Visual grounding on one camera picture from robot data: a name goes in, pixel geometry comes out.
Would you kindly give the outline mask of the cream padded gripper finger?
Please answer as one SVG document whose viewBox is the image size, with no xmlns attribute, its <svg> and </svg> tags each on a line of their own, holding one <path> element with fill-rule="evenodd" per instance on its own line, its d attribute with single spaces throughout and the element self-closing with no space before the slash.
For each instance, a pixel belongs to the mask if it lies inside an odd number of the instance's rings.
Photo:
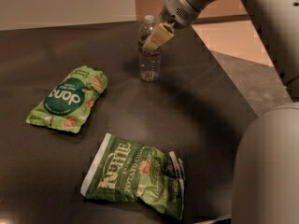
<svg viewBox="0 0 299 224">
<path fill-rule="evenodd" d="M 168 23 L 159 23 L 154 27 L 149 37 L 146 39 L 142 49 L 155 51 L 174 36 L 174 29 Z"/>
</svg>

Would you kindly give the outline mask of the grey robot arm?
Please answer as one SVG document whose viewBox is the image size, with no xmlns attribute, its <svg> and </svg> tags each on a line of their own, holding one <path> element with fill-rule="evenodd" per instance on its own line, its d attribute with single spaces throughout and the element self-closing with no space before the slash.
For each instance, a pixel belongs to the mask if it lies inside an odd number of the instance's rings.
<svg viewBox="0 0 299 224">
<path fill-rule="evenodd" d="M 215 0 L 164 0 L 147 50 Z M 236 153 L 231 224 L 299 224 L 299 0 L 241 0 L 292 102 L 245 131 Z"/>
</svg>

